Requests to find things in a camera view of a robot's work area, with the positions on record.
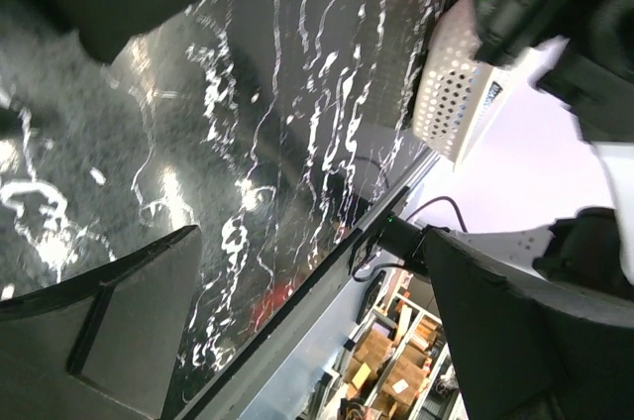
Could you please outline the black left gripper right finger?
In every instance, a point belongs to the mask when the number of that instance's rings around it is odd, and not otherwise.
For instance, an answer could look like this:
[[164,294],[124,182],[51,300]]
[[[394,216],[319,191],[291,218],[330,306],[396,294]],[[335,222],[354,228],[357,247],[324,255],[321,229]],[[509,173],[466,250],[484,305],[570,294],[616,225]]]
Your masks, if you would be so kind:
[[551,283],[439,230],[423,247],[470,418],[632,418],[632,303]]

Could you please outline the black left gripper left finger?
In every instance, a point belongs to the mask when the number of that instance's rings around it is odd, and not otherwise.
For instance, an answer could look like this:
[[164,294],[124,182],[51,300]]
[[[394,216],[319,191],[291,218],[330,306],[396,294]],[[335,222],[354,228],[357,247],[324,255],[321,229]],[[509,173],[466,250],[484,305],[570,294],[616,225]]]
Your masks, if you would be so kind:
[[185,226],[2,301],[2,418],[160,418],[201,258],[201,231]]

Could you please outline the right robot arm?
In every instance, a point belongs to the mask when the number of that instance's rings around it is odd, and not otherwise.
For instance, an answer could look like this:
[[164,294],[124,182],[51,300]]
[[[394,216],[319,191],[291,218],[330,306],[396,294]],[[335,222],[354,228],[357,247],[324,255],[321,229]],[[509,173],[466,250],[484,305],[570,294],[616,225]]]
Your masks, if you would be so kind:
[[633,298],[633,0],[460,0],[426,53],[411,112],[414,135],[464,157],[489,122],[516,62],[554,39],[566,46],[535,81],[576,117],[609,180],[614,207],[557,223],[534,260],[545,278]]

